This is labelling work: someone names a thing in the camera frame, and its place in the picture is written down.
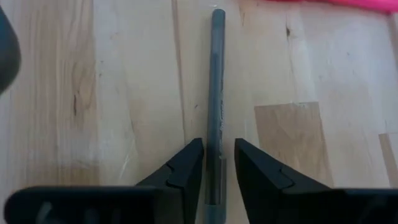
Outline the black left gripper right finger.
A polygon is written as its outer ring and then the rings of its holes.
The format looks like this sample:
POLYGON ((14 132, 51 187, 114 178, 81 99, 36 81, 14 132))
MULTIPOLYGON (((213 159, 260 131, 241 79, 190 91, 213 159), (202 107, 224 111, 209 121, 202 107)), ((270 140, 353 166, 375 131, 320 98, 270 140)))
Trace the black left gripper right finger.
POLYGON ((234 161, 250 224, 321 224, 333 214, 329 188, 237 138, 234 161))

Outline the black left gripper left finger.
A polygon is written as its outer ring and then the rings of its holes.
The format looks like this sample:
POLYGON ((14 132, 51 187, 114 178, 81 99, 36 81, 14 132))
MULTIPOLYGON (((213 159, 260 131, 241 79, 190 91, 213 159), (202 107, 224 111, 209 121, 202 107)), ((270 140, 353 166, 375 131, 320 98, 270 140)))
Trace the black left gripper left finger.
POLYGON ((154 194, 144 224, 195 224, 203 155, 202 139, 195 138, 137 184, 154 194))

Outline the grey pen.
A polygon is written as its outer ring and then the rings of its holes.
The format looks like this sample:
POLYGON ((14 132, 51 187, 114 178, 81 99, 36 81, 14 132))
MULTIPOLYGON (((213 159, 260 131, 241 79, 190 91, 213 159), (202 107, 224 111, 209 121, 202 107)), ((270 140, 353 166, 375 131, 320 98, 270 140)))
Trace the grey pen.
POLYGON ((226 220, 226 158, 223 152, 225 17, 222 9, 215 9, 211 15, 204 224, 225 224, 226 220))

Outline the pink highlighter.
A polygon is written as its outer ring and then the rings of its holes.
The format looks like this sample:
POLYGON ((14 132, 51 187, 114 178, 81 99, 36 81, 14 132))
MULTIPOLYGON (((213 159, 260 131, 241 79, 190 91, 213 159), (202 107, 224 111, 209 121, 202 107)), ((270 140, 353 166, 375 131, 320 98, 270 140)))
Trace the pink highlighter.
POLYGON ((372 11, 398 12, 398 0, 267 0, 275 2, 322 2, 340 6, 357 7, 372 11))

